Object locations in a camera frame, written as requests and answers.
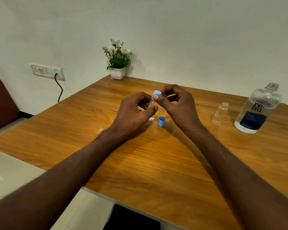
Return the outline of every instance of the power socket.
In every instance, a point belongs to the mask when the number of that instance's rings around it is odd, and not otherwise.
[[[60,81],[65,81],[62,69],[59,67],[53,67],[49,65],[42,65],[36,63],[29,63],[29,65],[31,67],[31,72],[36,76],[54,79],[54,76],[57,73],[56,79]]]

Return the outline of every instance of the potted plant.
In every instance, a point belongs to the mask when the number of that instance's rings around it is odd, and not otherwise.
[[[129,65],[129,58],[132,52],[127,49],[123,49],[124,42],[119,43],[120,40],[115,41],[110,39],[112,46],[107,48],[103,47],[103,51],[106,57],[109,59],[109,65],[107,70],[110,70],[111,77],[113,79],[121,80],[125,76],[126,67]]]

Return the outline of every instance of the white floor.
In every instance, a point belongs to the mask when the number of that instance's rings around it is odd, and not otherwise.
[[[1,128],[0,134],[25,120],[22,118]],[[0,199],[43,172],[0,152]],[[114,202],[81,189],[51,230],[102,230],[113,205]]]

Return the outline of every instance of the black power cord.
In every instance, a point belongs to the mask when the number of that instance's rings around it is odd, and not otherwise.
[[[60,86],[60,84],[58,83],[58,81],[56,80],[56,83],[59,85],[59,87],[61,88],[61,94],[60,94],[60,96],[59,96],[59,99],[58,99],[58,102],[60,102],[60,98],[61,98],[61,95],[62,95],[62,93],[63,93],[63,88],[62,88],[62,86]]]

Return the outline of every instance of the wooden table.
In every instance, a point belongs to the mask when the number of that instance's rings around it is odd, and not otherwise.
[[[0,135],[0,151],[48,170],[90,143],[113,122],[122,98],[152,93],[164,83],[109,76]],[[279,104],[254,135],[234,127],[247,98],[186,88],[202,123],[220,142],[276,189],[288,196],[288,105]],[[223,124],[211,117],[229,102]],[[158,116],[165,127],[157,126]],[[198,148],[163,108],[117,148],[94,173],[87,188],[187,229],[239,229],[219,182]]]

